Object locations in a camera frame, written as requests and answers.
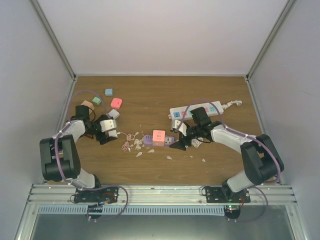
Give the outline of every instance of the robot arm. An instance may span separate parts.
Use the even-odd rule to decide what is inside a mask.
[[[58,139],[58,152],[62,171],[69,182],[84,188],[99,187],[100,183],[96,176],[87,173],[81,168],[78,156],[76,142],[82,136],[89,138],[96,137],[101,145],[118,138],[116,131],[116,120],[114,117],[101,115],[97,120],[90,121],[89,108],[85,105],[79,105],[75,108],[75,116],[67,122],[63,131],[60,131]],[[40,141],[40,157],[42,175],[45,180],[55,182],[62,181],[58,169],[55,153],[55,139],[58,134],[45,138]]]
[[[219,121],[211,122],[203,107],[196,108],[191,113],[196,123],[195,126],[190,127],[182,123],[179,127],[181,122],[178,120],[172,123],[171,127],[179,131],[180,136],[179,141],[173,143],[170,147],[185,151],[185,146],[191,146],[192,139],[202,137],[211,142],[226,145],[240,153],[244,170],[222,183],[222,192],[227,200],[240,194],[246,188],[260,185],[277,175],[277,167],[271,156],[250,138],[255,138],[266,145],[275,156],[280,171],[284,170],[283,162],[269,136],[265,134],[239,136],[228,131],[228,127],[223,126]]]

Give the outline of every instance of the tangled cord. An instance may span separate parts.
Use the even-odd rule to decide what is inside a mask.
[[[222,105],[222,109],[226,110],[227,108],[229,108],[232,104],[236,104],[237,106],[240,106],[242,104],[241,100],[235,100],[235,101],[230,101],[227,102],[226,104]]]
[[[122,145],[121,150],[123,151],[127,151],[129,150],[129,152],[131,151],[130,149],[130,144],[129,142],[131,140],[135,140],[136,136],[139,134],[139,132],[136,132],[135,134],[125,134],[124,132],[118,132],[117,134],[124,134],[126,136],[126,142]]]

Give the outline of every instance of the ribbed metal strip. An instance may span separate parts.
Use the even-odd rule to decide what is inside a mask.
[[[105,205],[99,215],[114,215],[122,210],[122,206]],[[87,205],[69,204],[42,204],[38,214],[72,214],[83,215],[88,210]],[[224,216],[223,206],[128,206],[124,215],[202,215],[202,216]]]

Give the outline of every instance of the white wall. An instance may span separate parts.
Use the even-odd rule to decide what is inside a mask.
[[[320,236],[320,1],[298,0],[252,82],[312,239]]]
[[[286,0],[39,0],[76,74],[245,75]]]
[[[32,183],[39,141],[53,135],[71,82],[27,0],[0,1],[0,239],[13,239]]]

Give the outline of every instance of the wooden table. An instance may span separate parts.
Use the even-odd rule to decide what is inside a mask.
[[[106,88],[113,89],[113,96],[105,96]],[[248,134],[261,133],[247,84],[243,77],[199,77],[199,76],[88,76],[79,77],[74,92],[90,89],[98,92],[108,109],[113,97],[123,100],[116,120],[117,131],[126,134],[139,132],[152,134],[153,130],[170,132],[169,109],[186,106],[196,99],[208,99],[227,103],[242,100],[241,106],[228,108],[223,118],[225,123]],[[94,95],[81,93],[71,105],[91,101]],[[104,113],[102,104],[96,106],[98,116]],[[82,137],[76,143],[81,166],[96,174],[103,184],[142,185],[219,185],[243,169],[241,155],[219,143],[203,143],[199,148],[187,151],[167,147],[143,147],[141,150],[121,150],[126,136],[105,145],[95,139]]]

